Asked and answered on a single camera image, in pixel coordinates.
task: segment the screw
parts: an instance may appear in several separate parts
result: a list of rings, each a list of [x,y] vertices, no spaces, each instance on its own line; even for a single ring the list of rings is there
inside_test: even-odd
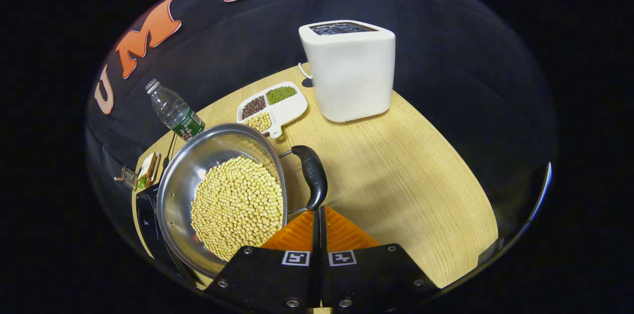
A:
[[[339,301],[339,306],[342,307],[342,308],[350,307],[352,304],[353,304],[353,301],[351,301],[351,300]]]
[[[286,305],[288,305],[289,307],[292,307],[292,308],[299,307],[299,304],[301,304],[301,303],[298,300],[287,300],[286,301]]]

